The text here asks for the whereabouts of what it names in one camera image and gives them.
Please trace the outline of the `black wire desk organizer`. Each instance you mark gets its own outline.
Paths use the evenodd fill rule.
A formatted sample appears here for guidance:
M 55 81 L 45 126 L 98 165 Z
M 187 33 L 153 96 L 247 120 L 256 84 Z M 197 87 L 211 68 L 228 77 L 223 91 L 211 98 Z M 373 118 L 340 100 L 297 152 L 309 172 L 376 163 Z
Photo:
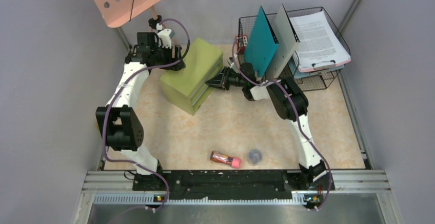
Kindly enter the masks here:
M 296 16 L 312 15 L 312 14 L 315 14 L 318 12 L 325 13 L 326 20 L 328 21 L 329 26 L 331 27 L 332 31 L 334 32 L 335 36 L 337 37 L 337 40 L 339 41 L 340 45 L 342 47 L 344 47 L 346 52 L 349 54 L 350 49 L 349 49 L 346 41 L 344 40 L 338 27 L 335 25 L 335 23 L 333 22 L 333 20 L 331 19 L 331 17 L 329 16 L 328 12 L 326 11 L 326 9 L 324 7 L 312 7 L 312 8 L 305 8 L 305 9 L 299 9 L 299 10 L 290 10 L 290 11 L 287 11 L 287 14 L 289 17 L 296 17 Z M 255 15 L 243 16 L 243 17 L 239 18 L 239 22 L 238 22 L 239 34 L 238 34 L 238 36 L 241 36 L 241 35 L 246 35 L 247 37 L 250 36 L 254 22 L 255 22 L 255 18 L 256 18 Z M 292 58 L 296 64 L 298 61 L 297 55 L 294 54 Z M 327 73 L 323 73 L 320 75 L 296 79 L 292 76 L 292 74 L 290 72 L 290 68 L 287 65 L 284 68 L 284 70 L 282 71 L 282 73 L 279 75 L 279 78 L 293 77 L 295 82 L 299 85 L 299 87 L 303 91 L 324 90 L 324 89 L 327 89 L 331 85 L 331 83 L 337 78 L 340 71 L 341 70 L 332 71 L 332 72 L 327 72 Z

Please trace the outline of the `light blue clipboard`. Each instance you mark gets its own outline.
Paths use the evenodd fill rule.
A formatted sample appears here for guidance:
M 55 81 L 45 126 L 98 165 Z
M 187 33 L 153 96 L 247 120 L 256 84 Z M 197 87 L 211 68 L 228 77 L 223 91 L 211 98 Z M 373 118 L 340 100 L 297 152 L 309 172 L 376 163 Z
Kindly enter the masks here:
M 293 58 L 291 58 L 290 61 L 288 62 L 288 67 L 290 68 L 290 72 L 291 72 L 292 76 L 296 79 L 300 79 L 300 78 L 320 75 L 320 74 L 327 73 L 327 72 L 339 71 L 339 70 L 344 68 L 344 65 L 330 68 L 330 69 L 314 71 L 314 72 L 300 72 L 298 70 L 298 68 L 296 67 L 296 64 L 295 64 Z

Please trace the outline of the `green rectangular box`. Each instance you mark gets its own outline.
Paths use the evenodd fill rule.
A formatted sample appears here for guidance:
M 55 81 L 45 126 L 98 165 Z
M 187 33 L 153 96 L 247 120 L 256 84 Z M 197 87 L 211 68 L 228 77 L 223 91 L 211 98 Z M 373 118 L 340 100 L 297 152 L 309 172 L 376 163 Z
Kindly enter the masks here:
M 197 38 L 191 43 L 184 63 L 184 69 L 162 74 L 159 83 L 170 103 L 194 115 L 212 92 L 206 81 L 223 69 L 223 51 Z

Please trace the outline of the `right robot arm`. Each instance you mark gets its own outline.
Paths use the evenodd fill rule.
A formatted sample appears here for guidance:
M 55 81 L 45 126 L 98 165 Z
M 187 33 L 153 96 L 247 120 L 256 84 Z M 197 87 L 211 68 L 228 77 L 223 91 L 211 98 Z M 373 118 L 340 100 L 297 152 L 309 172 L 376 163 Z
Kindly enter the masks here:
M 224 67 L 206 85 L 220 90 L 231 86 L 241 87 L 249 101 L 271 100 L 278 116 L 289 122 L 290 130 L 299 153 L 301 183 L 315 189 L 328 173 L 325 159 L 316 148 L 308 122 L 308 98 L 292 77 L 278 80 L 257 81 L 252 64 L 242 63 Z

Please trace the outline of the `printed paper clipboard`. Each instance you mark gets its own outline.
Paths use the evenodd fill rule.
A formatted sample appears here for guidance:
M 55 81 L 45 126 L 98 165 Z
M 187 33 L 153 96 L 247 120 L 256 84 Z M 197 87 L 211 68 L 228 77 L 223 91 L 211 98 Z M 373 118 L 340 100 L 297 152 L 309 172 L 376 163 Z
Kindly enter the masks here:
M 295 51 L 299 72 L 328 70 L 351 61 L 350 53 L 333 31 L 325 11 L 291 17 L 290 21 L 300 41 Z

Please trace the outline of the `pink capped pencil tube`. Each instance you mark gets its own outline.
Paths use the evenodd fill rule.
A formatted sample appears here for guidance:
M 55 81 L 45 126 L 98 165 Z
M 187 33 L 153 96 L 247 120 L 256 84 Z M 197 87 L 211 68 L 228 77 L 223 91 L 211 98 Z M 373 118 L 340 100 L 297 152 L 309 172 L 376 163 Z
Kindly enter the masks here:
M 213 162 L 218 162 L 221 164 L 229 165 L 235 169 L 240 169 L 242 167 L 242 164 L 243 164 L 243 162 L 240 158 L 231 157 L 231 156 L 228 156 L 226 154 L 223 154 L 223 153 L 220 153 L 217 151 L 212 151 L 209 159 Z

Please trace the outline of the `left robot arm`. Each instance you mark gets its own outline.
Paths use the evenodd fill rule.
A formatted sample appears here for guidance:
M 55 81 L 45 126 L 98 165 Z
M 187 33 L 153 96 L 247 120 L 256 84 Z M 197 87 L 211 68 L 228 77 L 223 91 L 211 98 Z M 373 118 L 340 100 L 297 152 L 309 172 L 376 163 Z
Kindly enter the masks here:
M 124 162 L 134 165 L 153 190 L 164 185 L 160 163 L 143 144 L 144 129 L 135 113 L 140 90 L 153 69 L 179 71 L 185 67 L 182 47 L 173 44 L 171 29 L 139 32 L 137 44 L 124 60 L 123 75 L 106 105 L 97 107 L 95 116 L 104 148 L 121 152 Z

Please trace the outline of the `grey white folder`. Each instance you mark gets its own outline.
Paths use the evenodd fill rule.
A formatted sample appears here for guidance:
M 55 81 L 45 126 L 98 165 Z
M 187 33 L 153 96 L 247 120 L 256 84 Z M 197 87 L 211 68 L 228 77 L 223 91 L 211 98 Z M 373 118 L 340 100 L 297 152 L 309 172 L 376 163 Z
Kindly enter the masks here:
M 279 45 L 266 70 L 266 78 L 276 79 L 293 57 L 300 40 L 283 4 L 279 7 L 271 26 Z

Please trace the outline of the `teal folder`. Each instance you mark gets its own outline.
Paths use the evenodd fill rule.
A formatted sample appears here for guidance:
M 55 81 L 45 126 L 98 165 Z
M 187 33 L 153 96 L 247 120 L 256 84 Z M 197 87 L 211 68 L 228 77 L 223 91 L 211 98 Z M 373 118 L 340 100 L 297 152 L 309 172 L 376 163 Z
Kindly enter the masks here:
M 258 77 L 263 77 L 279 46 L 278 39 L 262 6 L 248 37 L 245 62 L 252 64 Z

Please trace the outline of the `clear round container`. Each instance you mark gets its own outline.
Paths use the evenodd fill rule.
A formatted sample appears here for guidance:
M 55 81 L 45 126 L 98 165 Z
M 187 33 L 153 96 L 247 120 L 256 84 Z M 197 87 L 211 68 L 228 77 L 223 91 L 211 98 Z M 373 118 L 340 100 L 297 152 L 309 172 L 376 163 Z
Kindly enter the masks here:
M 252 166 L 257 166 L 263 159 L 263 155 L 259 149 L 251 149 L 248 152 L 248 163 Z

